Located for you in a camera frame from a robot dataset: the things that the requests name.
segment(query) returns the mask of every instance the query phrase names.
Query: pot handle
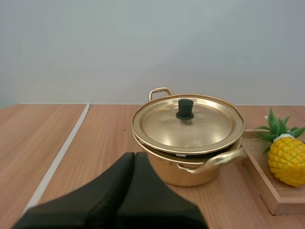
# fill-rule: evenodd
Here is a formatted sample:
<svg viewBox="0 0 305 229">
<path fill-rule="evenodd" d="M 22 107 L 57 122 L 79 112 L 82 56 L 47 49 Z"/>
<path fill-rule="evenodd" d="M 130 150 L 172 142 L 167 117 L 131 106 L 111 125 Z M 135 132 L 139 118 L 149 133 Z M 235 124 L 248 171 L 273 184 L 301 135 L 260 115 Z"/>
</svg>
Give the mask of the pot handle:
<svg viewBox="0 0 305 229">
<path fill-rule="evenodd" d="M 201 172 L 207 172 L 216 168 L 219 168 L 220 166 L 223 166 L 225 164 L 231 163 L 231 162 L 237 162 L 240 160 L 243 160 L 247 158 L 247 153 L 245 152 L 243 147 L 240 147 L 238 149 L 224 152 L 222 154 L 218 154 L 209 160 L 207 160 L 203 165 L 199 166 L 196 169 L 190 169 L 183 165 L 177 164 L 179 169 L 182 169 L 184 171 L 187 171 L 192 174 L 198 174 Z"/>
<path fill-rule="evenodd" d="M 150 102 L 151 100 L 153 100 L 152 94 L 157 93 L 157 92 L 166 92 L 166 93 L 168 93 L 168 95 L 173 95 L 173 92 L 172 92 L 169 88 L 167 88 L 167 87 L 159 87 L 159 88 L 153 89 L 153 90 L 149 93 L 149 96 L 148 96 L 148 101 L 149 101 L 149 102 Z"/>
</svg>

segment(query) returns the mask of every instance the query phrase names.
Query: table surface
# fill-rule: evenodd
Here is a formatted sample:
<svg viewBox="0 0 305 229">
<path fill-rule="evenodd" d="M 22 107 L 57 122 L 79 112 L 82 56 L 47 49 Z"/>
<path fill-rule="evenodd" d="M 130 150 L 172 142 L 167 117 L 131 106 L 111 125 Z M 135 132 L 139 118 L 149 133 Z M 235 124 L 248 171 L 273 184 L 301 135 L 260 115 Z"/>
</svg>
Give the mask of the table surface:
<svg viewBox="0 0 305 229">
<path fill-rule="evenodd" d="M 131 133 L 140 105 L 90 105 L 39 203 L 67 194 L 108 169 L 125 152 L 143 151 Z M 0 228 L 22 215 L 67 139 L 84 104 L 19 104 L 0 109 Z M 247 128 L 265 125 L 269 106 L 239 106 Z M 305 125 L 305 106 L 274 106 L 290 115 L 291 126 Z M 199 187 L 169 186 L 197 204 L 210 229 L 304 228 L 305 216 L 272 216 L 241 163 L 221 169 Z"/>
</svg>

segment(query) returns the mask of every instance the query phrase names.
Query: aluminum pot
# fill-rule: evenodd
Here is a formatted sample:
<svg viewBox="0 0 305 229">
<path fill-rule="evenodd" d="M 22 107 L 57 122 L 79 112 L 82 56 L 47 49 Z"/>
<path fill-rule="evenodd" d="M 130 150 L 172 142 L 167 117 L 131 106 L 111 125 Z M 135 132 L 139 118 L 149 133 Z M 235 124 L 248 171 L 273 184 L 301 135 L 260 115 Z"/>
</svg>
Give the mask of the aluminum pot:
<svg viewBox="0 0 305 229">
<path fill-rule="evenodd" d="M 153 100 L 158 92 L 168 96 Z M 244 118 L 227 101 L 199 94 L 174 95 L 169 88 L 152 90 L 148 100 L 132 119 L 132 134 L 166 183 L 204 184 L 222 165 L 246 157 L 240 147 Z"/>
<path fill-rule="evenodd" d="M 185 158 L 158 151 L 141 143 L 136 137 L 137 143 L 148 153 L 149 161 L 158 176 L 167 184 L 193 187 L 205 184 L 213 180 L 220 168 L 231 162 L 236 162 L 247 157 L 241 146 L 242 138 L 239 138 L 227 150 L 211 158 Z"/>
</svg>

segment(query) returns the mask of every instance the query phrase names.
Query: toy pineapple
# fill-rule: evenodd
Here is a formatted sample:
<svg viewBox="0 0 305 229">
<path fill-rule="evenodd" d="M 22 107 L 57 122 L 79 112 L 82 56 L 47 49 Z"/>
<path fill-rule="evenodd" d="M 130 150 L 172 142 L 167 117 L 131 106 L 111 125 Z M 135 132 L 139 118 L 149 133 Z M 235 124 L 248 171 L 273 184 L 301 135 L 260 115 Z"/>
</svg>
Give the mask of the toy pineapple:
<svg viewBox="0 0 305 229">
<path fill-rule="evenodd" d="M 268 153 L 271 172 L 276 178 L 288 185 L 300 187 L 305 185 L 305 144 L 297 138 L 303 134 L 305 127 L 288 129 L 285 119 L 276 118 L 272 109 L 268 116 L 268 126 L 257 129 L 269 132 L 259 133 L 262 140 L 272 143 L 264 153 Z"/>
</svg>

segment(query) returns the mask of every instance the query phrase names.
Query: green leaves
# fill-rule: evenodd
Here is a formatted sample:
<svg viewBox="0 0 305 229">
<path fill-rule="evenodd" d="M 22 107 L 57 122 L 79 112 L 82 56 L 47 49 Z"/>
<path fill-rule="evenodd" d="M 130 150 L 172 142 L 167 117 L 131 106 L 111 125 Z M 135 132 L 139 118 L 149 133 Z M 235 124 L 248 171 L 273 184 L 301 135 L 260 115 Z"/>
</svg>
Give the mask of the green leaves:
<svg viewBox="0 0 305 229">
<path fill-rule="evenodd" d="M 258 133 L 258 135 L 262 140 L 270 143 L 273 143 L 273 141 L 277 138 L 277 135 L 273 134 Z"/>
<path fill-rule="evenodd" d="M 287 122 L 288 122 L 289 118 L 290 118 L 290 116 L 288 116 L 288 117 L 284 118 L 284 119 L 283 119 L 283 122 L 284 122 L 285 124 L 287 124 Z"/>
<path fill-rule="evenodd" d="M 272 111 L 272 108 L 270 108 L 270 111 L 269 111 L 268 124 L 270 126 L 271 133 L 276 135 L 278 132 L 278 122 Z"/>
<path fill-rule="evenodd" d="M 265 126 L 265 125 L 261 125 L 261 126 L 257 127 L 256 129 L 271 131 L 271 129 L 269 127 Z"/>
<path fill-rule="evenodd" d="M 263 151 L 263 154 L 269 153 L 270 149 L 271 149 L 271 146 L 268 146 L 268 147 Z"/>
<path fill-rule="evenodd" d="M 285 124 L 285 121 L 282 119 L 278 119 L 278 133 L 277 135 L 281 135 L 281 134 L 287 134 L 287 126 Z"/>
<path fill-rule="evenodd" d="M 305 131 L 305 127 L 291 131 L 289 134 L 295 138 L 298 138 L 304 133 L 304 131 Z"/>
<path fill-rule="evenodd" d="M 290 129 L 290 133 L 293 132 L 293 131 L 295 131 L 295 130 L 297 130 L 297 129 L 298 129 L 298 127 L 296 127 L 296 126 L 295 126 L 295 127 L 292 127 L 292 128 Z"/>
</svg>

